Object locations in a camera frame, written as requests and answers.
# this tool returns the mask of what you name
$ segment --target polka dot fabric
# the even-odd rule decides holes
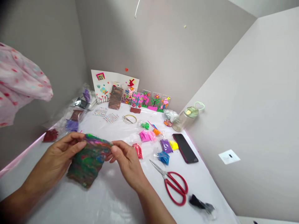
[[[0,43],[0,128],[13,124],[17,111],[33,99],[50,101],[51,83],[20,52]]]

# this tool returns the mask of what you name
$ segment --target red scissors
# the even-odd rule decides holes
[[[169,197],[171,198],[171,200],[178,206],[183,206],[185,203],[186,203],[186,194],[188,193],[188,185],[185,181],[185,179],[178,173],[176,172],[166,172],[166,171],[163,171],[157,164],[155,164],[153,161],[150,160],[150,162],[152,163],[152,165],[162,174],[163,178],[164,178],[164,183],[165,183],[165,187],[166,187],[166,190],[167,190],[167,193],[169,195]],[[185,189],[182,188],[182,186],[173,178],[173,176],[171,174],[175,174],[177,176],[179,176],[182,181],[184,182],[185,184]],[[176,187],[174,184],[172,184],[169,179],[167,178],[169,177],[178,187]],[[178,192],[180,195],[183,196],[183,201],[181,203],[178,203],[176,202],[173,197],[171,196],[169,190],[168,190],[168,185],[174,189],[176,192]]]

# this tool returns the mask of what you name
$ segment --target ceiling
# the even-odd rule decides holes
[[[273,13],[299,6],[299,0],[229,0],[255,17],[263,17]]]

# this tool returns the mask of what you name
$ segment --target green bottle cap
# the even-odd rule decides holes
[[[203,108],[201,109],[197,109],[196,108],[196,104],[200,104],[203,106]],[[198,113],[200,110],[203,110],[206,106],[201,103],[201,102],[195,102],[194,106],[191,106],[191,107],[187,107],[187,109],[185,110],[185,114],[188,116],[188,117],[191,117],[191,118],[196,118],[198,116]]]

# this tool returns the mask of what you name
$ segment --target hand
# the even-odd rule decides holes
[[[68,169],[72,157],[86,146],[86,142],[82,142],[84,136],[83,133],[71,132],[51,145],[21,188],[30,194],[42,196],[55,186]]]
[[[143,173],[135,148],[124,141],[112,143],[111,154],[107,156],[106,161],[111,159],[110,163],[113,163],[117,160],[125,180],[139,193],[150,183]]]

